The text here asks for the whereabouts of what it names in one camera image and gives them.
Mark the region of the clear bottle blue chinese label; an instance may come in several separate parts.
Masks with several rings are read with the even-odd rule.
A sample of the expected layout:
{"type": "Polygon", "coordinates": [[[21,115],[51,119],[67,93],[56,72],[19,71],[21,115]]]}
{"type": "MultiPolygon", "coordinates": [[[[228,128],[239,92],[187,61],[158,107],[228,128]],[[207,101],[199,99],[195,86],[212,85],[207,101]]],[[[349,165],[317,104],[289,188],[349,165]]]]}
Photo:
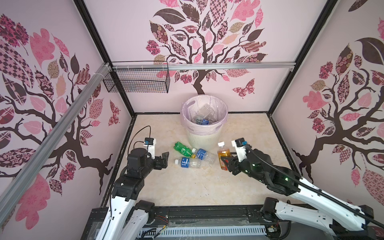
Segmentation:
{"type": "Polygon", "coordinates": [[[185,169],[199,169],[202,167],[201,160],[187,157],[175,159],[175,164],[185,169]]]}

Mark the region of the pink plastic bin liner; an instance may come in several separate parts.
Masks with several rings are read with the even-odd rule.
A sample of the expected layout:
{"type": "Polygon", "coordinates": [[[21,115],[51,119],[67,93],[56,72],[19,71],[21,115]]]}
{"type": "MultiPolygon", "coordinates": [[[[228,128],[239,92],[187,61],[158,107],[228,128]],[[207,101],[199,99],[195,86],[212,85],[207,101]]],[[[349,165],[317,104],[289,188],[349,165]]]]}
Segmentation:
{"type": "Polygon", "coordinates": [[[198,95],[182,104],[181,124],[194,135],[213,135],[221,130],[228,118],[228,107],[221,99],[198,95]]]}

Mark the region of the rear aluminium rail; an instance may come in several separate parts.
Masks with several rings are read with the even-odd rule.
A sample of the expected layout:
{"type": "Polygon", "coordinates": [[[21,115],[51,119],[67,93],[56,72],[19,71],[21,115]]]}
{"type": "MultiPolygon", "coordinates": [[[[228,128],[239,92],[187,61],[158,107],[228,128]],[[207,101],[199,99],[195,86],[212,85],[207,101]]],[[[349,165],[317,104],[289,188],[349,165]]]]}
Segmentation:
{"type": "Polygon", "coordinates": [[[260,62],[260,63],[209,63],[209,64],[170,64],[167,61],[125,61],[112,62],[110,70],[229,70],[229,69],[290,69],[295,68],[295,62],[260,62]]]}

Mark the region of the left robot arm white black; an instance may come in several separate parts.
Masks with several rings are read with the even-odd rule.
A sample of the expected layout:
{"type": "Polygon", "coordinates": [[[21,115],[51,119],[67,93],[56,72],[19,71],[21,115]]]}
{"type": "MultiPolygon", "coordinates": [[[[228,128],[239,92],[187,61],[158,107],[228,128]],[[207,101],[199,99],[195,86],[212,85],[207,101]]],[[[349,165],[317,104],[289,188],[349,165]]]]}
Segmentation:
{"type": "Polygon", "coordinates": [[[135,240],[149,220],[155,206],[148,201],[137,202],[145,178],[152,170],[168,167],[169,152],[155,156],[154,151],[144,148],[133,149],[127,157],[128,165],[112,189],[110,206],[103,221],[97,240],[135,240]]]}

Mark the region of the aluminium rail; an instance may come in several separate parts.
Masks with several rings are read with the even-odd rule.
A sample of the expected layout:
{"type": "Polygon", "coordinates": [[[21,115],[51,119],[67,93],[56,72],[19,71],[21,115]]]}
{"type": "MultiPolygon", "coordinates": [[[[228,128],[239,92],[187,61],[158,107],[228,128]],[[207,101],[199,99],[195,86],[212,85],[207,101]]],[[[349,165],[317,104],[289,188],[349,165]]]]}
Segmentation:
{"type": "Polygon", "coordinates": [[[229,70],[229,69],[290,69],[295,68],[295,62],[260,62],[260,63],[209,63],[209,64],[170,64],[167,61],[125,61],[112,62],[110,70],[229,70]]]}
{"type": "Polygon", "coordinates": [[[44,163],[49,159],[52,151],[61,141],[68,128],[85,106],[89,97],[101,83],[104,77],[111,70],[110,63],[103,63],[93,74],[90,83],[88,83],[83,91],[78,95],[57,125],[45,138],[42,144],[37,148],[30,160],[25,164],[15,179],[10,183],[5,192],[1,195],[1,224],[5,222],[11,214],[20,198],[31,185],[37,174],[42,169],[44,163]]]}

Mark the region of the white ribbed waste bin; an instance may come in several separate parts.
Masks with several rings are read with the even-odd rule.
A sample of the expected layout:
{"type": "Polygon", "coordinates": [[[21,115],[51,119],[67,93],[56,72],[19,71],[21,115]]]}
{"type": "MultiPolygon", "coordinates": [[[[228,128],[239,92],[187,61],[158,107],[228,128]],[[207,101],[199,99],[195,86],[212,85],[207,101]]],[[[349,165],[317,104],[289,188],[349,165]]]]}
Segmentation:
{"type": "Polygon", "coordinates": [[[212,135],[195,135],[190,132],[187,132],[188,142],[192,148],[195,149],[204,149],[206,151],[212,150],[218,146],[222,130],[218,130],[212,135]]]}

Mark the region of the clear square bottle green band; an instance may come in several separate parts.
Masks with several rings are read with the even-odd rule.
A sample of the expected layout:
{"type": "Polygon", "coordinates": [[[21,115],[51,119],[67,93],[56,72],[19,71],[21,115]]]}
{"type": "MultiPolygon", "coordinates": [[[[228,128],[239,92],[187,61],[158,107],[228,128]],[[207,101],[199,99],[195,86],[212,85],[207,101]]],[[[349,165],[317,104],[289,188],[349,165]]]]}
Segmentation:
{"type": "Polygon", "coordinates": [[[204,118],[210,121],[210,124],[216,121],[215,119],[215,110],[208,104],[204,104],[202,108],[198,111],[196,118],[204,118]]]}

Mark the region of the red gold label bottle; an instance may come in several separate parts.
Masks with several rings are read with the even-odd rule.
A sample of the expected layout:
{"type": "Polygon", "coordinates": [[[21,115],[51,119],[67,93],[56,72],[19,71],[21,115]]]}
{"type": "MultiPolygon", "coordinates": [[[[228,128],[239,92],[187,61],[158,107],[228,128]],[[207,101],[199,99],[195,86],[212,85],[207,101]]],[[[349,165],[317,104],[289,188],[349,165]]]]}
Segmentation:
{"type": "Polygon", "coordinates": [[[224,171],[227,171],[228,168],[225,164],[225,161],[222,160],[222,157],[230,157],[231,156],[230,149],[225,145],[225,142],[219,142],[218,146],[219,146],[218,157],[219,157],[219,163],[220,163],[221,169],[224,171]]]}

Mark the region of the clear bottle blue sweat label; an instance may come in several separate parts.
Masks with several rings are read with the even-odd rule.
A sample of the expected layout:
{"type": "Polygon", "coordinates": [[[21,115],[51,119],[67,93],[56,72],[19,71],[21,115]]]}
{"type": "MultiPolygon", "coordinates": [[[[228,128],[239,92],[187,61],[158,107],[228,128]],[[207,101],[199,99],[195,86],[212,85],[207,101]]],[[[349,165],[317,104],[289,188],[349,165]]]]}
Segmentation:
{"type": "Polygon", "coordinates": [[[213,164],[215,162],[215,155],[210,152],[207,152],[204,149],[196,149],[193,148],[192,152],[196,156],[197,159],[207,162],[208,164],[213,164]]]}

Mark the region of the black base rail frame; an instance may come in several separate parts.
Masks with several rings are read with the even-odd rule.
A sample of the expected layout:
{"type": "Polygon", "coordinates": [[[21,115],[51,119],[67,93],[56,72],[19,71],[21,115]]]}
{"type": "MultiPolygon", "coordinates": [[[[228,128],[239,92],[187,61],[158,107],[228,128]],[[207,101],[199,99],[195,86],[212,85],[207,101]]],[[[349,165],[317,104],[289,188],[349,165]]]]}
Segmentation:
{"type": "MultiPolygon", "coordinates": [[[[261,215],[263,205],[179,207],[155,205],[150,215],[152,220],[149,220],[143,228],[264,226],[267,231],[266,237],[285,239],[296,222],[265,221],[261,215]]],[[[309,208],[309,205],[296,206],[309,208]]]]}

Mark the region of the large clear bottle blue label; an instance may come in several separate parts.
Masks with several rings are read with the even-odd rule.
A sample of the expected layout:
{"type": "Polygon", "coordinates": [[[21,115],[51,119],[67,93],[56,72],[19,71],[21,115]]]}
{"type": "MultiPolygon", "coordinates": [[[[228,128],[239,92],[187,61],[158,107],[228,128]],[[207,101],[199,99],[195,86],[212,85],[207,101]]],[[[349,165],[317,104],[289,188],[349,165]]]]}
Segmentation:
{"type": "Polygon", "coordinates": [[[196,118],[196,119],[195,119],[195,123],[196,123],[197,125],[203,125],[203,126],[205,126],[205,125],[209,125],[209,124],[210,124],[210,121],[209,121],[208,119],[204,119],[204,118],[196,118]]]}

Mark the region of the left aluminium rail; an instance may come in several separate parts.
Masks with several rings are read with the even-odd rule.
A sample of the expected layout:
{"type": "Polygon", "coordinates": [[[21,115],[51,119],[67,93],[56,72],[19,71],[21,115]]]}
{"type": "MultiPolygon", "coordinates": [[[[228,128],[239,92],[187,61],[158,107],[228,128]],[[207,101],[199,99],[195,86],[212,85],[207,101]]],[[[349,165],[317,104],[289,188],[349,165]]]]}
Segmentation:
{"type": "Polygon", "coordinates": [[[61,141],[68,128],[85,106],[89,97],[101,83],[104,77],[111,70],[110,63],[103,63],[93,74],[90,83],[88,83],[83,91],[78,95],[57,125],[45,138],[42,144],[37,148],[30,160],[25,164],[15,179],[10,183],[5,192],[1,195],[1,224],[5,222],[11,214],[20,198],[31,185],[37,174],[42,169],[44,163],[49,159],[52,151],[61,141]]]}

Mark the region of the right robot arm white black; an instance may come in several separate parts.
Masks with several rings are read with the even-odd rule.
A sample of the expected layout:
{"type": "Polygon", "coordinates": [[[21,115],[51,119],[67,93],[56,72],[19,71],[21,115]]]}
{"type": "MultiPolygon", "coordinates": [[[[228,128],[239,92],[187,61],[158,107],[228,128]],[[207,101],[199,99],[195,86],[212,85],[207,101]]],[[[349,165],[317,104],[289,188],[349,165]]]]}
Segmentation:
{"type": "Polygon", "coordinates": [[[246,145],[234,156],[220,160],[234,176],[244,173],[267,189],[309,205],[304,208],[275,198],[266,198],[261,209],[265,221],[291,221],[321,230],[339,240],[375,240],[369,224],[374,220],[372,208],[355,206],[323,192],[294,171],[273,164],[271,157],[246,145]]]}

